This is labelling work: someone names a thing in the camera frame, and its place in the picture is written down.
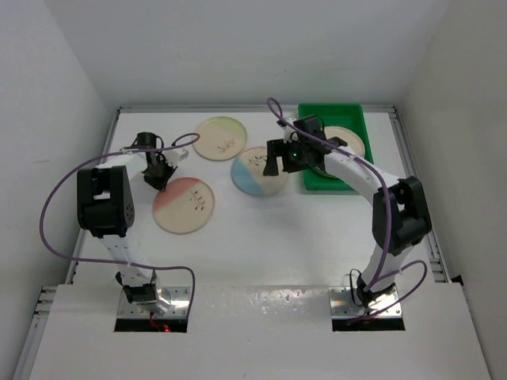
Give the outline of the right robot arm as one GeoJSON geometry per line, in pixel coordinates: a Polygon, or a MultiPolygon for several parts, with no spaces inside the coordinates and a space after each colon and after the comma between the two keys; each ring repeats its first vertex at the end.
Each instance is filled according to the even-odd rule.
{"type": "Polygon", "coordinates": [[[372,206],[375,248],[353,296],[354,303],[367,308],[393,289],[406,256],[432,229],[423,186],[414,176],[401,178],[379,169],[343,139],[327,139],[316,116],[294,121],[280,116],[277,123],[284,136],[267,142],[264,176],[318,167],[372,206]]]}

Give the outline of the pink cream plate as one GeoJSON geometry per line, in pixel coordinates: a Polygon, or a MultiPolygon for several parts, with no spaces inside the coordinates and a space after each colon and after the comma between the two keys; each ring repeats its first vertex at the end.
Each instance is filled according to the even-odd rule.
{"type": "Polygon", "coordinates": [[[172,180],[152,205],[155,222],[172,234],[190,234],[205,226],[215,209],[211,187],[195,177],[172,180]]]}

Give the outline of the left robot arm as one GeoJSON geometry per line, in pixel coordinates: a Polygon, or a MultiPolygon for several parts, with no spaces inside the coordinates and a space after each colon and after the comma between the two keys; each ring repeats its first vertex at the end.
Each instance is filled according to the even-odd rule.
{"type": "Polygon", "coordinates": [[[133,144],[120,154],[91,169],[77,173],[77,216],[80,227],[90,232],[108,250],[118,267],[116,281],[127,301],[150,314],[163,315],[170,307],[170,297],[159,284],[154,269],[136,267],[142,260],[131,227],[135,205],[131,181],[142,175],[157,191],[166,189],[180,161],[188,157],[185,148],[171,146],[163,150],[162,138],[140,132],[133,144]]]}

